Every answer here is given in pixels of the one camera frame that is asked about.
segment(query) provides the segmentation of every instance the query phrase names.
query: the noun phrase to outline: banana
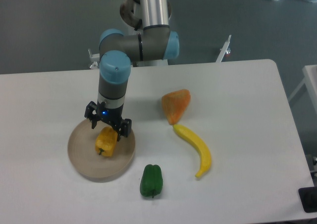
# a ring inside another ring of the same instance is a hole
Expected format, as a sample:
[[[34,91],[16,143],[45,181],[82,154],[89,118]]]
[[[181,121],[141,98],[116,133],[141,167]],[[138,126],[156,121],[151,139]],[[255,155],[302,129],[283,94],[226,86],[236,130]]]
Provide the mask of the banana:
[[[173,125],[173,128],[179,137],[191,144],[199,153],[201,159],[200,169],[195,175],[195,177],[199,178],[203,173],[208,171],[211,166],[211,154],[208,146],[198,135],[186,126],[176,124]]]

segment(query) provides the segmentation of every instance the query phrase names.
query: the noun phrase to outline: pepper stem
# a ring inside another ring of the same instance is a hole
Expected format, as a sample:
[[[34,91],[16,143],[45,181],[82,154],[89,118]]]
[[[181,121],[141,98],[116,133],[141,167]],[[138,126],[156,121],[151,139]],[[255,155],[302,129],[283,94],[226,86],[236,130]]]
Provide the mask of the pepper stem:
[[[99,148],[100,152],[99,152],[99,155],[101,155],[102,152],[104,152],[103,149]]]

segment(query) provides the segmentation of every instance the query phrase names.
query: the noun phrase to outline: blue joint cap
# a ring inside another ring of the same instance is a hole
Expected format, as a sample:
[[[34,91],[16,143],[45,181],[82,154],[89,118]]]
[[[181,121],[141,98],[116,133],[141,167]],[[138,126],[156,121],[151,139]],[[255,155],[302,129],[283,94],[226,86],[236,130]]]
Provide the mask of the blue joint cap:
[[[108,29],[108,30],[105,30],[101,36],[100,36],[100,40],[99,40],[99,46],[101,44],[101,42],[103,41],[104,38],[106,38],[107,36],[111,35],[111,34],[121,34],[123,36],[123,32],[121,32],[120,30],[118,29]]]
[[[163,59],[175,59],[179,55],[179,40],[177,32],[171,31]]]
[[[130,58],[121,51],[108,51],[100,61],[100,75],[105,81],[119,85],[126,82],[131,72]]]

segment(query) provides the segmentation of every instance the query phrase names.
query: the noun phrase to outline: round wooden board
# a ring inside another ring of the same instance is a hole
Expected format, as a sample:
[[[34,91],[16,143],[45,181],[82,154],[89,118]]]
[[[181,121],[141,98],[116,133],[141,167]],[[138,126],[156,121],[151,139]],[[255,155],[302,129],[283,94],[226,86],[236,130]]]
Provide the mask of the round wooden board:
[[[76,170],[87,178],[103,179],[120,173],[132,160],[135,137],[131,131],[128,138],[121,137],[112,157],[99,156],[95,151],[95,140],[101,130],[108,126],[98,122],[91,128],[88,119],[82,121],[71,133],[68,140],[68,156]]]

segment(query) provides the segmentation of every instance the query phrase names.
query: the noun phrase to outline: green bell pepper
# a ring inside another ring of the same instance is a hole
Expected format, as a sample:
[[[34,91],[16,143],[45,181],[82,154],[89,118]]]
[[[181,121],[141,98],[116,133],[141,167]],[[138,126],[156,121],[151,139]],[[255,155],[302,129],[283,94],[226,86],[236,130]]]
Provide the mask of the green bell pepper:
[[[162,171],[158,165],[147,165],[144,168],[140,184],[140,193],[144,197],[151,197],[161,193],[163,189]]]

